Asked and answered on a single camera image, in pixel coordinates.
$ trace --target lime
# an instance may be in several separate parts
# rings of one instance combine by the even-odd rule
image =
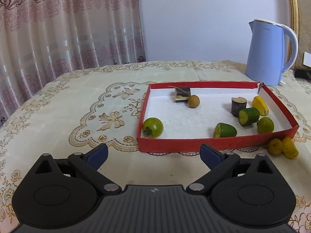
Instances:
[[[219,137],[235,137],[236,129],[227,123],[218,123],[214,130],[214,138]]]
[[[274,123],[269,117],[263,117],[257,123],[257,132],[259,134],[270,133],[274,131]]]
[[[245,126],[256,123],[259,119],[259,111],[256,108],[242,109],[238,113],[238,122],[240,125]]]
[[[280,139],[274,138],[268,143],[268,152],[271,155],[279,155],[283,151],[283,143]]]
[[[142,132],[147,137],[159,137],[163,132],[163,123],[158,118],[150,117],[144,121],[142,125]]]

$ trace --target electric kettle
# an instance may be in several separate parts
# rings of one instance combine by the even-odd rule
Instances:
[[[252,40],[249,48],[246,76],[268,86],[277,86],[282,74],[295,64],[298,55],[296,33],[286,25],[255,19],[249,23]],[[290,37],[293,51],[285,63],[285,34]]]

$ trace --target metal screw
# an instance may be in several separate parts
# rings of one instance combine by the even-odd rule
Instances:
[[[189,185],[189,188],[193,191],[202,191],[204,189],[204,185],[201,183],[192,183]]]
[[[104,189],[108,192],[114,192],[119,189],[119,186],[115,183],[109,183],[104,186]]]

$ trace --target kettle handle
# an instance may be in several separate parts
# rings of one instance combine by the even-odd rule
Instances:
[[[290,27],[283,24],[280,24],[280,26],[282,26],[282,28],[284,29],[284,33],[290,37],[290,40],[293,44],[292,55],[290,57],[290,60],[284,65],[282,69],[283,73],[295,64],[298,55],[298,38],[296,33]]]

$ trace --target kettle lid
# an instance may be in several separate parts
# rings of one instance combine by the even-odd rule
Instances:
[[[272,24],[272,25],[275,25],[275,26],[278,26],[278,27],[282,27],[283,26],[280,23],[275,23],[275,22],[272,22],[272,21],[269,21],[269,20],[254,19],[254,21],[263,22],[263,23],[269,23],[269,24]]]

